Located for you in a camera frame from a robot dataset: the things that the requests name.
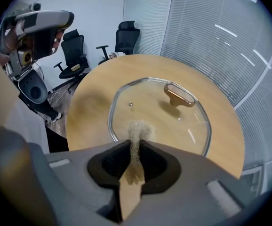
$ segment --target shoe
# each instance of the shoe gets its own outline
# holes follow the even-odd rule
[[[58,119],[60,119],[62,117],[62,113],[59,113],[56,118],[54,118],[53,120],[51,120],[51,122],[56,122]]]

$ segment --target round wooden table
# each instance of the round wooden table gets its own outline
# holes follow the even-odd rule
[[[117,90],[145,77],[173,81],[197,97],[212,131],[207,158],[239,178],[245,157],[244,137],[229,100],[199,71],[161,56],[118,57],[97,66],[83,79],[69,107],[66,125],[69,149],[79,150],[112,142],[107,120]]]

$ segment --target brush bristles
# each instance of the brush bristles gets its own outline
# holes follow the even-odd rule
[[[139,142],[140,140],[153,141],[155,136],[154,128],[141,121],[132,121],[128,127],[128,137],[131,140],[131,161],[126,170],[127,182],[131,185],[133,183],[138,184],[140,181],[144,181],[144,169],[139,159]]]

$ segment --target octagonal glass lid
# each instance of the octagonal glass lid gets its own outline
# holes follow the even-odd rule
[[[207,154],[208,117],[195,95],[172,81],[143,78],[117,91],[108,117],[113,140],[128,139],[129,124],[138,120],[154,127],[154,142]]]

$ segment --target black office chair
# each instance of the black office chair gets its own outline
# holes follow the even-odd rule
[[[84,36],[79,35],[77,29],[71,32],[64,34],[63,42],[61,44],[65,60],[66,60],[66,69],[62,69],[60,63],[53,66],[54,68],[59,67],[61,73],[59,75],[60,79],[68,79],[74,77],[74,83],[68,88],[68,92],[70,93],[70,89],[76,85],[77,83],[81,82],[81,80],[86,76],[86,73],[83,71],[86,68],[89,68],[86,55],[84,54],[83,46],[84,46]],[[75,65],[80,64],[80,68],[72,71],[71,68]]]
[[[134,27],[135,21],[125,21],[121,22],[118,25],[118,30],[116,31],[116,45],[115,45],[115,52],[124,52],[126,55],[132,55],[134,46],[137,42],[137,39],[140,34],[140,30]],[[97,47],[97,49],[101,48],[104,53],[105,59],[99,62],[101,63],[109,60],[106,47],[109,45],[103,45]]]

